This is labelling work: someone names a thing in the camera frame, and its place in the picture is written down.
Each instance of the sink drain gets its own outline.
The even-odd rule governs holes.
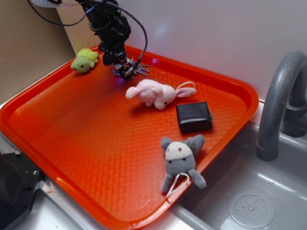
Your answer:
[[[229,201],[229,214],[242,227],[260,229],[269,225],[275,217],[275,205],[264,193],[242,190]]]

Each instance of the gray plush toy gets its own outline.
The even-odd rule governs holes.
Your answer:
[[[161,189],[162,193],[169,190],[173,178],[180,173],[187,173],[198,188],[206,187],[205,179],[195,170],[195,158],[204,143],[205,138],[200,134],[180,142],[162,138],[161,147],[165,154],[167,172]]]

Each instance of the black cable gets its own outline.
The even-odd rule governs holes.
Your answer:
[[[52,24],[55,24],[55,25],[73,26],[73,25],[76,25],[76,24],[78,24],[79,22],[81,22],[81,21],[86,17],[86,14],[85,14],[79,21],[77,21],[77,22],[75,22],[75,23],[72,23],[72,24],[56,23],[56,22],[53,22],[53,21],[51,21],[51,20],[45,18],[43,15],[41,15],[41,14],[35,9],[35,7],[31,4],[30,0],[27,0],[27,1],[28,1],[29,5],[31,6],[31,8],[34,10],[35,13],[37,13],[37,15],[38,15],[39,17],[41,17],[41,18],[44,19],[45,21],[47,21],[47,22],[49,22],[49,23],[52,23]]]
[[[136,69],[137,66],[140,64],[140,62],[141,62],[141,60],[142,60],[142,58],[144,56],[144,53],[146,51],[147,45],[148,45],[147,32],[146,32],[144,26],[142,25],[142,23],[136,17],[134,17],[129,11],[127,11],[126,9],[124,9],[124,8],[120,7],[119,5],[116,5],[116,4],[112,3],[112,2],[109,2],[109,1],[106,1],[106,0],[90,0],[90,1],[93,1],[93,2],[96,2],[96,3],[103,3],[103,4],[106,4],[106,5],[110,5],[110,6],[113,6],[113,7],[117,8],[120,11],[125,12],[128,16],[130,16],[141,27],[141,29],[143,30],[144,36],[145,36],[145,46],[144,46],[144,49],[143,49],[139,59],[132,66],[133,69]]]

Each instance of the plush toy face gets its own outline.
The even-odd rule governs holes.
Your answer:
[[[85,57],[77,57],[71,64],[71,68],[78,73],[86,73],[90,70],[91,63]]]
[[[157,109],[163,110],[168,104],[173,102],[175,98],[176,91],[173,89],[173,87],[163,85],[163,90],[156,95],[153,103]]]
[[[171,175],[187,173],[196,167],[192,150],[182,142],[170,143],[165,152],[165,159],[166,171]]]

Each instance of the tray rim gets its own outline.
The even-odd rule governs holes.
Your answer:
[[[127,53],[140,53],[139,49],[127,46]],[[92,48],[94,51],[98,51],[97,47]],[[50,85],[64,78],[67,74],[73,72],[70,65],[74,59],[67,62],[63,66],[54,70],[50,74],[43,77],[41,80],[35,82],[29,86],[24,91],[20,92],[13,98],[11,98],[7,103],[3,105],[0,109],[0,130],[6,135],[17,147],[22,146],[22,151],[24,152],[34,152],[37,153],[35,148],[32,148],[29,145],[26,145],[27,142],[23,137],[18,135],[14,130],[10,130],[9,126],[9,117],[13,112],[23,105],[25,102],[31,100],[34,96],[38,95]],[[222,138],[221,141],[217,143],[216,146],[208,153],[207,157],[202,159],[196,170],[202,173],[209,164],[218,156],[219,152],[222,151],[225,146],[235,137],[235,135],[244,127],[244,125],[252,118],[255,112],[258,109],[259,98],[255,90],[249,86],[247,83],[236,80],[218,73],[211,72],[209,70],[201,69],[186,63],[182,63],[176,60],[172,60],[163,56],[159,56],[153,53],[146,52],[143,58],[143,62],[146,64],[153,64],[153,66],[167,70],[191,79],[192,81],[197,81],[197,75],[205,75],[207,78],[206,81],[210,82],[207,84],[211,87],[223,90],[230,94],[240,97],[246,104],[246,112],[241,117],[241,119],[227,132],[227,134]],[[44,168],[47,172],[54,169],[50,167],[47,161],[38,157],[37,154],[33,154],[31,158],[34,163],[40,162],[40,168]],[[68,195],[70,195],[74,200],[77,199],[79,205],[81,205],[86,211],[88,211],[100,224],[107,228],[111,229],[137,229],[145,227],[146,225],[152,223],[153,221],[159,219],[168,209],[180,198],[180,196],[189,188],[191,183],[188,184],[185,188],[181,189],[181,192],[172,194],[168,199],[166,199],[151,215],[143,217],[137,221],[122,222],[116,220],[108,212],[106,212],[98,204],[94,205],[95,202],[89,204],[89,199],[91,199],[84,191],[81,189],[76,189],[78,187],[73,183],[69,178],[63,176],[64,180],[60,178],[51,178],[55,181]],[[101,209],[104,210],[104,218],[99,218],[97,214]]]

